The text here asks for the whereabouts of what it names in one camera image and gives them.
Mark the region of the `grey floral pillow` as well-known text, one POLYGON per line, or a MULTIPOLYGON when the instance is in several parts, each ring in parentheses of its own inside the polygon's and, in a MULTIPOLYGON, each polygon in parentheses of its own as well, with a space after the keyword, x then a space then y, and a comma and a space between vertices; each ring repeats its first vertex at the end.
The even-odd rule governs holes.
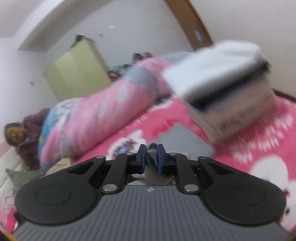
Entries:
POLYGON ((30 170, 22 170, 22 171, 14 171, 10 169, 6 169, 6 174, 10 179, 13 190, 17 193, 22 186, 27 183, 30 183, 33 180, 36 180, 41 177, 40 170, 30 171, 30 170))

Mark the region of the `grey drawstring sweatpants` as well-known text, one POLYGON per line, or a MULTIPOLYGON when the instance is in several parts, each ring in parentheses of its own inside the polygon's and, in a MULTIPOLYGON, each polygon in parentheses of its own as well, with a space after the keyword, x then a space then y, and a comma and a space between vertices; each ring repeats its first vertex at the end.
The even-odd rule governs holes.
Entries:
POLYGON ((147 146, 144 178, 141 180, 145 185, 170 185, 173 183, 174 176, 165 176, 158 172, 157 144, 162 144, 167 153, 180 153, 194 161, 199 156, 212 157, 216 153, 214 148, 198 135, 183 125, 177 124, 147 146))

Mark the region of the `pink floral fleece blanket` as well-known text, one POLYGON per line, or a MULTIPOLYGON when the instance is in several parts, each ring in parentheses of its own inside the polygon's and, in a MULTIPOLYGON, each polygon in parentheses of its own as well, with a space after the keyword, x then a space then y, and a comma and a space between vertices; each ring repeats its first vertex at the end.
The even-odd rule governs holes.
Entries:
POLYGON ((187 128, 191 137, 202 139, 213 149, 215 160, 271 181, 282 189, 287 207, 280 222, 285 229, 295 231, 295 103, 282 97, 275 99, 271 114, 220 145, 209 143, 201 128, 189 118, 186 106, 171 97, 145 111, 80 161, 98 154, 114 158, 151 142, 166 144, 165 136, 178 127, 187 128))

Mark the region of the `pink patchwork quilt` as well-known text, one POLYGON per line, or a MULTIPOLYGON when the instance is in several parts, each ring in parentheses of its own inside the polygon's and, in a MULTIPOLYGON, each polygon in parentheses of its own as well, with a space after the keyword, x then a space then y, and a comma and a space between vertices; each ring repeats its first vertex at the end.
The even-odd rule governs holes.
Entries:
POLYGON ((80 157, 131 123, 171 90, 162 72, 190 56, 173 52, 133 64, 109 87, 64 100, 50 109, 42 126, 38 160, 46 172, 63 157, 80 157))

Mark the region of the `yellow-green cabinet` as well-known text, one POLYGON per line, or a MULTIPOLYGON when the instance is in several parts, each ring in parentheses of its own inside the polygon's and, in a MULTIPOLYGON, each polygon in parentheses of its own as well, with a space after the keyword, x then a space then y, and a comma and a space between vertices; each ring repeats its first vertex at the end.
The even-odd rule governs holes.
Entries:
POLYGON ((108 67, 91 39, 83 39, 46 69, 44 76, 58 100, 85 97, 111 85, 108 67))

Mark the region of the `beige crumpled garment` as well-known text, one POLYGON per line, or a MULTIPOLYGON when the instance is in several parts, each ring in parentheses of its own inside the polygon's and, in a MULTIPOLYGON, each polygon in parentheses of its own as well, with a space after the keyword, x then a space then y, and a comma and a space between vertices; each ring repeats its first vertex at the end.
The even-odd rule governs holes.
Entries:
POLYGON ((76 160, 71 157, 63 157, 45 173, 45 176, 69 168, 70 166, 75 165, 75 162, 76 160))

